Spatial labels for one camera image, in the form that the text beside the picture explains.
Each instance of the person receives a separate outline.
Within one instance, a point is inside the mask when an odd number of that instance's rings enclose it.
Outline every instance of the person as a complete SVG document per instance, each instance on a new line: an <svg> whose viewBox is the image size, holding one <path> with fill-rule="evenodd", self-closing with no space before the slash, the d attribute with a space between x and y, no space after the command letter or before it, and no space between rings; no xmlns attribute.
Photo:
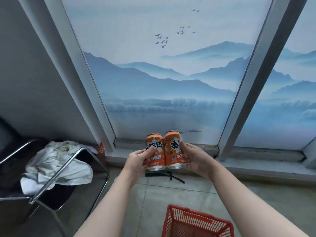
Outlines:
<svg viewBox="0 0 316 237"><path fill-rule="evenodd" d="M180 141L188 157L187 169L210 180L243 237L306 237L307 235L260 199L201 148ZM131 153L115 183L75 237L120 235L131 187L146 169L143 161L155 148Z"/></svg>

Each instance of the silver can bottom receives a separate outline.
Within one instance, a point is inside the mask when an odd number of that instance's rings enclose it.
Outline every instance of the silver can bottom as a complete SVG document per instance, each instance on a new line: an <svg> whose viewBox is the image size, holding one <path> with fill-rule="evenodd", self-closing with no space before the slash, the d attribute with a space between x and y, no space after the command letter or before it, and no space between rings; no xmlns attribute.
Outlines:
<svg viewBox="0 0 316 237"><path fill-rule="evenodd" d="M158 170L163 170L165 169L166 166L150 166L147 168L147 170L150 170L150 171L158 171Z"/></svg>
<svg viewBox="0 0 316 237"><path fill-rule="evenodd" d="M182 169L182 168L186 168L186 163L176 163L176 164L168 165L167 167L172 170Z"/></svg>

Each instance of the hand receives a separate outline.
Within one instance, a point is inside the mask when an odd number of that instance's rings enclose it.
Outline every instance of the hand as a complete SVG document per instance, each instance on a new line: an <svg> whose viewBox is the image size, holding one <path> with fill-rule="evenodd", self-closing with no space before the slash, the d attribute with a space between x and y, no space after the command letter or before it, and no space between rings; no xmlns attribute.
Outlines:
<svg viewBox="0 0 316 237"><path fill-rule="evenodd" d="M206 179L211 179L212 164L216 161L200 147L183 141L179 142L179 146L188 157L187 169Z"/></svg>
<svg viewBox="0 0 316 237"><path fill-rule="evenodd" d="M147 165L143 165L144 160L152 156L155 151L154 146L147 150L138 150L130 153L122 173L127 174L128 178L132 181L131 187L133 187L139 176L147 169Z"/></svg>

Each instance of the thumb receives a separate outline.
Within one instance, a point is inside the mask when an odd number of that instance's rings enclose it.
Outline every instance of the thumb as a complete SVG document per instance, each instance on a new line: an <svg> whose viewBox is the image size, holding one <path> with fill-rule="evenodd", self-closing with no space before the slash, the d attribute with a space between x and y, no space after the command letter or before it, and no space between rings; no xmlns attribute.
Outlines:
<svg viewBox="0 0 316 237"><path fill-rule="evenodd" d="M155 147L152 146L149 149L145 150L143 153L138 154L137 156L140 157L140 159L147 159L147 157L150 157L155 152Z"/></svg>
<svg viewBox="0 0 316 237"><path fill-rule="evenodd" d="M187 155L187 156L191 156L194 154L194 149L189 147L186 143L184 143L183 141L180 141L179 142L179 146L181 148L181 150L184 151L184 153Z"/></svg>

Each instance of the can label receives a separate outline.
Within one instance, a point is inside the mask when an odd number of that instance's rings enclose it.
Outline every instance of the can label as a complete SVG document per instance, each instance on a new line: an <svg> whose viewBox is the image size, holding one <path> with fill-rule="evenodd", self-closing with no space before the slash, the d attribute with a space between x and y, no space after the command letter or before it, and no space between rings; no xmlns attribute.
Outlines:
<svg viewBox="0 0 316 237"><path fill-rule="evenodd" d="M179 132L172 131L165 134L166 165L186 163L185 153L180 149L182 137Z"/></svg>
<svg viewBox="0 0 316 237"><path fill-rule="evenodd" d="M165 166L166 158L165 150L163 148L163 137L161 135L155 137L148 136L146 139L146 149L149 149L152 146L155 147L155 152L152 156L147 158L147 166Z"/></svg>

